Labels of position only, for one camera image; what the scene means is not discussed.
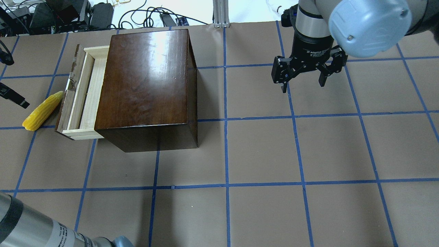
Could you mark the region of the black gripper, screen arm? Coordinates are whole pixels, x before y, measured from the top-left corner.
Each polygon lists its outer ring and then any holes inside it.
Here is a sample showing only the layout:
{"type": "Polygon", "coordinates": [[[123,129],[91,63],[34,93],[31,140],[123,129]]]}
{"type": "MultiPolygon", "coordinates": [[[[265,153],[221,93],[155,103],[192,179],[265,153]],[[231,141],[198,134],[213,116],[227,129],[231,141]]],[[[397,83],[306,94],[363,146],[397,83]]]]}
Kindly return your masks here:
{"type": "Polygon", "coordinates": [[[332,46],[331,36],[310,38],[301,33],[293,37],[292,52],[287,58],[276,56],[272,67],[273,83],[281,83],[282,93],[287,92],[288,83],[301,73],[320,71],[321,87],[334,73],[339,73],[347,63],[347,54],[339,45],[332,46]]]}

